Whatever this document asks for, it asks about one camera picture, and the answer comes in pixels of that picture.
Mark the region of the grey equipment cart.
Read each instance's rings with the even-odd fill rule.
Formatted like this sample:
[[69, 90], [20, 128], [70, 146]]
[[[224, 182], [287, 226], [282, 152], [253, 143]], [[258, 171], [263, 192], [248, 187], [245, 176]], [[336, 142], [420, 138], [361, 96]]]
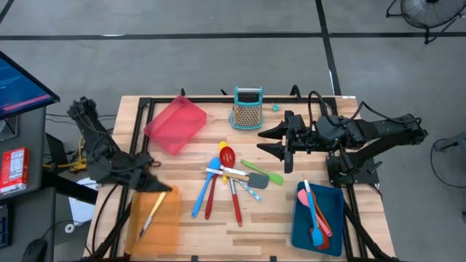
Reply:
[[19, 115], [19, 135], [0, 142], [0, 160], [5, 151], [26, 147], [29, 155], [28, 185], [25, 190], [0, 195], [0, 205], [10, 204], [13, 213], [12, 244], [0, 248], [0, 262], [21, 262], [23, 253], [35, 239], [47, 241], [45, 262], [53, 262], [55, 190], [42, 188], [45, 109]]

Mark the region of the grey-green table knife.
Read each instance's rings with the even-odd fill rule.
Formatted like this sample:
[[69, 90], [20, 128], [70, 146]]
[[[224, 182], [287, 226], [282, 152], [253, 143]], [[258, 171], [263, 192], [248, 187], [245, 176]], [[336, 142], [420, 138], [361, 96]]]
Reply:
[[226, 167], [226, 166], [223, 166], [223, 165], [221, 165], [220, 168], [221, 168], [224, 172], [229, 172], [229, 173], [233, 173], [233, 174], [236, 174], [236, 175], [243, 175], [243, 176], [249, 175], [249, 173], [247, 173], [247, 172], [245, 172], [245, 171], [232, 169], [232, 168], [229, 168], [229, 167]]

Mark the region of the blue silicone spoon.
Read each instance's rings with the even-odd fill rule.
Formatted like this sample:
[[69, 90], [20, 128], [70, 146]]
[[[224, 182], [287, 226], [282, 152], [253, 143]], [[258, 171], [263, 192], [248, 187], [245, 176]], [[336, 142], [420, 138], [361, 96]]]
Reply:
[[220, 165], [221, 165], [221, 161], [220, 159], [216, 156], [216, 157], [213, 157], [207, 168], [206, 168], [206, 171], [207, 171], [207, 177], [205, 179], [205, 182], [204, 182], [204, 185], [200, 191], [200, 194], [199, 196], [197, 197], [197, 200], [196, 202], [194, 203], [194, 206], [193, 206], [193, 210], [192, 210], [192, 213], [191, 213], [191, 216], [193, 218], [195, 218], [198, 214], [198, 212], [200, 211], [200, 208], [201, 208], [201, 205], [202, 205], [202, 202], [203, 202], [203, 199], [205, 197], [205, 192], [207, 191], [207, 187], [210, 183], [210, 180], [213, 178], [214, 175], [216, 175], [216, 172], [220, 169]]

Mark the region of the green silicone spatula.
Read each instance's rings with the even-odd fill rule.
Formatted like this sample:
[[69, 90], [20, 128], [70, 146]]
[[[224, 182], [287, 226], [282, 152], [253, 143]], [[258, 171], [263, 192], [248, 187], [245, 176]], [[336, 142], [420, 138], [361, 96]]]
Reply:
[[262, 168], [260, 168], [260, 167], [258, 167], [258, 166], [256, 166], [256, 165], [250, 163], [250, 162], [247, 162], [247, 161], [244, 160], [244, 159], [241, 159], [241, 160], [240, 160], [240, 163], [241, 163], [242, 165], [244, 165], [244, 166], [246, 166], [246, 167], [252, 169], [252, 170], [255, 170], [255, 171], [257, 171], [257, 172], [259, 172], [259, 173], [261, 173], [261, 174], [263, 174], [263, 175], [268, 176], [269, 179], [271, 180], [271, 182], [273, 182], [273, 183], [275, 183], [275, 184], [277, 184], [277, 185], [279, 185], [279, 186], [281, 186], [281, 185], [284, 184], [284, 177], [281, 176], [281, 175], [279, 175], [279, 174], [277, 174], [277, 173], [268, 172], [268, 171], [266, 171], [266, 170], [264, 170], [264, 169], [262, 169]]

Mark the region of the black metal table frame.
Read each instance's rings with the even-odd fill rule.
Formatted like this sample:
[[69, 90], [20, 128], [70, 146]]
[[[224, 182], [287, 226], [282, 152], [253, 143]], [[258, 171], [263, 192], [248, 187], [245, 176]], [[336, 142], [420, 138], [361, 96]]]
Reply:
[[[157, 145], [150, 142], [143, 134], [147, 122], [154, 119], [166, 108], [175, 96], [123, 96], [119, 105], [113, 138], [123, 151], [132, 151], [136, 145], [137, 152], [147, 147], [153, 158], [160, 161], [160, 167], [151, 168], [151, 173], [170, 186], [177, 186], [179, 199], [179, 234], [178, 245], [171, 255], [148, 255], [135, 253], [127, 255], [126, 246], [130, 237], [135, 237], [136, 229], [141, 229], [145, 218], [140, 217], [137, 223], [127, 220], [119, 237], [110, 245], [104, 258], [124, 258], [129, 261], [347, 261], [348, 254], [361, 257], [358, 236], [354, 226], [346, 218], [344, 237], [349, 244], [341, 244], [342, 255], [334, 257], [313, 251], [298, 249], [291, 245], [292, 214], [298, 182], [302, 175], [307, 175], [311, 183], [331, 186], [328, 182], [325, 153], [297, 153], [294, 155], [293, 173], [283, 173], [283, 162], [271, 154], [256, 147], [257, 143], [271, 143], [257, 136], [257, 132], [241, 131], [231, 127], [228, 117], [233, 106], [233, 96], [214, 95], [201, 97], [186, 96], [208, 115], [206, 125], [186, 144], [178, 155], [169, 155]], [[213, 200], [213, 212], [209, 220], [205, 220], [207, 197], [202, 200], [200, 212], [196, 218], [191, 217], [195, 200], [203, 187], [207, 173], [204, 168], [214, 156], [218, 156], [218, 144], [225, 140], [232, 146], [237, 159], [245, 159], [266, 171], [279, 173], [285, 177], [282, 186], [270, 183], [265, 190], [258, 190], [262, 197], [257, 202], [242, 187], [237, 186], [242, 213], [242, 226], [238, 226], [234, 215], [234, 204], [229, 186], [216, 186]], [[387, 225], [382, 199], [374, 188], [357, 184], [352, 195], [360, 212], [360, 221], [379, 246], [389, 257], [395, 257], [390, 230]], [[87, 244], [91, 250], [94, 231], [96, 257], [97, 245], [103, 247], [105, 238], [110, 234], [119, 214], [120, 200], [122, 208], [132, 202], [133, 191], [118, 187], [108, 198], [103, 208], [98, 227], [90, 229]], [[92, 256], [84, 250], [84, 256]]]

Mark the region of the small yellow spoon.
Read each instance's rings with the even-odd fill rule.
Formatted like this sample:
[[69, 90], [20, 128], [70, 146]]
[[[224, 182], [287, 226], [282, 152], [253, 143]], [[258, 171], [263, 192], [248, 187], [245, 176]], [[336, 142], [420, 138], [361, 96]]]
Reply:
[[[218, 147], [219, 147], [219, 151], [221, 151], [224, 147], [227, 147], [228, 144], [226, 141], [221, 141], [219, 144], [218, 144]], [[226, 176], [222, 176], [222, 182], [223, 184], [227, 184], [227, 180], [228, 178]]]

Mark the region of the white paper sheet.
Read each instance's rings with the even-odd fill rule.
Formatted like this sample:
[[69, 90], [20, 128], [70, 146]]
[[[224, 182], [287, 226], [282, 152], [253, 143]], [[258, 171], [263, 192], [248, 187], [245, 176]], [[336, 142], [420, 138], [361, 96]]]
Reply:
[[[98, 189], [98, 183], [90, 178], [83, 178], [81, 180], [78, 180], [77, 183], [94, 190]], [[72, 219], [74, 221], [75, 226], [79, 226], [82, 223], [92, 220], [95, 209], [94, 204], [86, 203], [71, 197], [69, 197], [68, 200], [71, 208]]]

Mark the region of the red silicone spatula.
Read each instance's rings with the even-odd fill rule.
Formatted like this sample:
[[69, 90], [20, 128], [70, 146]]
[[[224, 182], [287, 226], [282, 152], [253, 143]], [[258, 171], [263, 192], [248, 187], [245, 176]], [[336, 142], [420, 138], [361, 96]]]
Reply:
[[328, 225], [325, 216], [318, 207], [316, 199], [314, 199], [314, 206], [317, 213], [317, 222], [319, 223], [320, 229], [323, 231], [323, 243], [317, 246], [317, 249], [326, 250], [330, 247], [329, 238], [332, 236], [331, 227]]

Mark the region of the teal metal box grater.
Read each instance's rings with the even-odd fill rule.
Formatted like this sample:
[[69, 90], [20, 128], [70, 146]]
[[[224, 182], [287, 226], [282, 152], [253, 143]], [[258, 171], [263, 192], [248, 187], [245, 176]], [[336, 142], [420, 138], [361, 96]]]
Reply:
[[235, 87], [229, 121], [238, 130], [256, 130], [263, 124], [263, 87]]

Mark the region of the red cardboard box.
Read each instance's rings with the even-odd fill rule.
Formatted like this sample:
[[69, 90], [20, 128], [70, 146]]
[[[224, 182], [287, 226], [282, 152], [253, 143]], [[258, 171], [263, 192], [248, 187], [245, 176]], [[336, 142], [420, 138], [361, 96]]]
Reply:
[[5, 151], [0, 166], [0, 194], [24, 190], [28, 185], [29, 150], [26, 147]]

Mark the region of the grey spatula with wooden handle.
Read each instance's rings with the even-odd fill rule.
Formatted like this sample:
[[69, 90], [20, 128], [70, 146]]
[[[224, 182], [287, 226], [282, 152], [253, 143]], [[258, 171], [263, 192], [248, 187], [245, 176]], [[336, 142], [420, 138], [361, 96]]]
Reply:
[[266, 175], [261, 175], [258, 173], [248, 172], [249, 175], [236, 175], [229, 172], [224, 172], [223, 170], [218, 170], [216, 174], [225, 175], [229, 178], [235, 178], [237, 180], [242, 180], [247, 183], [250, 188], [265, 189], [269, 184], [269, 177]]

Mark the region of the pink translucent plastic bin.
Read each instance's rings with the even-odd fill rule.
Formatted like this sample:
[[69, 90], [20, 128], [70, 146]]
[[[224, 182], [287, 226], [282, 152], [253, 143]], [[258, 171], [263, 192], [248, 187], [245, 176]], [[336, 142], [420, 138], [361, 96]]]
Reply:
[[144, 127], [143, 132], [160, 148], [176, 155], [205, 126], [207, 116], [205, 111], [179, 95]]

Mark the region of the orange-pink silicone spatula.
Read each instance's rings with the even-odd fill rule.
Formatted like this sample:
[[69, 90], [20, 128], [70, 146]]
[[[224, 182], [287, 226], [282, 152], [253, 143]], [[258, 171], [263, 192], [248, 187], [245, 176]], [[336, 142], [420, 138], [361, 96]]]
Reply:
[[[300, 203], [302, 203], [306, 207], [309, 207], [307, 191], [305, 189], [301, 189], [300, 191], [298, 191], [297, 197], [298, 197]], [[333, 232], [331, 230], [331, 227], [329, 226], [327, 220], [325, 219], [325, 216], [324, 216], [323, 212], [318, 207], [317, 201], [316, 201], [316, 196], [314, 194], [313, 194], [313, 198], [314, 198], [314, 206], [315, 206], [315, 209], [316, 209], [316, 212], [317, 212], [317, 222], [318, 222], [320, 228], [323, 230], [323, 232], [328, 237], [332, 237]]]

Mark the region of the red-handled utensil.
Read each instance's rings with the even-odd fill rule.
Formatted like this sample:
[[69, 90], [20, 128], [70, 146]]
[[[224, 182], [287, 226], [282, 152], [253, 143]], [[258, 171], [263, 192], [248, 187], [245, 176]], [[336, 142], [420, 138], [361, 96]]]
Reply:
[[[220, 150], [220, 160], [221, 160], [221, 169], [226, 171], [227, 168], [233, 168], [234, 163], [235, 163], [235, 154], [234, 151], [228, 147], [225, 146]], [[230, 178], [229, 179], [229, 185], [232, 193], [232, 201], [234, 204], [234, 213], [236, 217], [236, 221], [239, 227], [242, 226], [242, 215], [240, 212], [240, 205], [239, 205], [239, 200], [237, 197], [237, 191], [236, 187], [234, 184], [234, 181]]]

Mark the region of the orange translucent plastic bin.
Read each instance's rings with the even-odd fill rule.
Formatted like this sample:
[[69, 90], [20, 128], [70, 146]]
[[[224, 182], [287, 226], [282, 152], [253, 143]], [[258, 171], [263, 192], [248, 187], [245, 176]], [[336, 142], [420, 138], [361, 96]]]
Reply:
[[155, 212], [151, 225], [138, 242], [139, 234], [159, 192], [136, 192], [133, 195], [125, 252], [133, 257], [154, 258], [158, 255], [173, 255], [177, 252], [180, 238], [181, 193], [172, 187], [163, 203]]

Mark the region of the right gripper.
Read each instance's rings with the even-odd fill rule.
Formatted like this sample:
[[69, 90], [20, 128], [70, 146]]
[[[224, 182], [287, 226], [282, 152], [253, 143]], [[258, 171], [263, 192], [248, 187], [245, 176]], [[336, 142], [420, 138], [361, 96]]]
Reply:
[[293, 156], [297, 151], [311, 154], [311, 134], [312, 130], [306, 127], [301, 114], [295, 115], [292, 111], [285, 111], [285, 122], [258, 133], [259, 137], [269, 139], [282, 139], [285, 135], [285, 144], [281, 142], [258, 143], [256, 146], [279, 160], [284, 160], [285, 173], [291, 173], [293, 172]]

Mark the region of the black floor fan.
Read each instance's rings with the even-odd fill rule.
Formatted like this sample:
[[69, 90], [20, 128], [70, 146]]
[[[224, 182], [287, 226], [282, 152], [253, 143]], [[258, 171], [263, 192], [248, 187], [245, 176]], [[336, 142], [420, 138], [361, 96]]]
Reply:
[[424, 30], [424, 43], [441, 36], [465, 14], [466, 0], [393, 0], [385, 17], [402, 17], [409, 25]]

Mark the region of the black computer mouse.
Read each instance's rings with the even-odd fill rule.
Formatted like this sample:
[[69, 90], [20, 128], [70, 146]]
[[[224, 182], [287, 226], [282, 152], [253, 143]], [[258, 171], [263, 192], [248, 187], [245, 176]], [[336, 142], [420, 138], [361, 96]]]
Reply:
[[44, 262], [47, 245], [44, 239], [32, 240], [24, 250], [21, 262]]

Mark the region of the dark blue plastic bin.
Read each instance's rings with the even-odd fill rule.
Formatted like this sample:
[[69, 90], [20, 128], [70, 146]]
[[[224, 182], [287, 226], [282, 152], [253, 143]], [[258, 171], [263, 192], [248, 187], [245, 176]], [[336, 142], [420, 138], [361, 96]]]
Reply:
[[306, 193], [304, 182], [298, 183], [296, 188], [295, 204], [291, 227], [291, 245], [300, 249], [310, 250], [326, 255], [340, 256], [343, 244], [343, 220], [344, 220], [344, 197], [340, 188], [310, 184], [310, 189], [315, 194], [317, 206], [327, 220], [332, 236], [328, 238], [329, 247], [319, 250], [312, 243], [310, 229], [312, 228], [311, 212], [307, 206], [298, 199], [298, 193]]

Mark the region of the computer monitor blue screen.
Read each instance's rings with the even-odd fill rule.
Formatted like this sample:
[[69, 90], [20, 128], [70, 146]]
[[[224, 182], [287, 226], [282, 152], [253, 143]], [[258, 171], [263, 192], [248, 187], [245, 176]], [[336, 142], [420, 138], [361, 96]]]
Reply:
[[59, 101], [57, 94], [0, 51], [0, 120]]

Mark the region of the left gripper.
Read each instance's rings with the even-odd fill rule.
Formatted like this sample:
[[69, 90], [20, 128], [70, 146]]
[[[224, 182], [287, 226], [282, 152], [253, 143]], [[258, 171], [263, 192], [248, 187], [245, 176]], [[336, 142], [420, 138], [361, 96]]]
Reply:
[[130, 175], [127, 185], [140, 192], [170, 192], [172, 188], [161, 182], [156, 175], [149, 172], [150, 162], [141, 163], [131, 167], [127, 173]]

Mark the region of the dark red slotted turner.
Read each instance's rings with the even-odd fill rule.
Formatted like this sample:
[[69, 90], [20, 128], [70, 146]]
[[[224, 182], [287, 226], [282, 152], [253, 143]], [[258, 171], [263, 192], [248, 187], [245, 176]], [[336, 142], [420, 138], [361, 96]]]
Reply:
[[216, 179], [218, 175], [215, 174], [212, 178], [212, 184], [210, 187], [210, 193], [208, 196], [208, 201], [205, 207], [205, 219], [208, 220], [210, 218], [212, 208], [213, 208], [213, 199], [214, 199], [214, 193], [215, 193], [215, 187], [216, 187]]

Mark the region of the knife with cream handle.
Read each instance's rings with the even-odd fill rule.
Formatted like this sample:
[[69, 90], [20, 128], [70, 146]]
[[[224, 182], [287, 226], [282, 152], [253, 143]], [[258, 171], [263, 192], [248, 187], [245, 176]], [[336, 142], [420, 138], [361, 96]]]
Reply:
[[159, 209], [160, 205], [163, 203], [163, 201], [164, 201], [166, 195], [167, 195], [167, 192], [164, 191], [164, 192], [162, 192], [162, 193], [159, 195], [159, 197], [157, 198], [156, 203], [155, 203], [154, 206], [152, 207], [151, 212], [149, 213], [149, 216], [148, 216], [148, 218], [145, 220], [145, 223], [144, 223], [144, 225], [143, 225], [143, 228], [142, 228], [141, 231], [140, 231], [139, 238], [137, 239], [138, 242], [143, 238], [144, 234], [145, 234], [146, 231], [148, 230], [148, 227], [151, 225], [151, 222], [152, 222], [152, 220], [153, 220], [154, 214], [155, 214], [155, 212]]

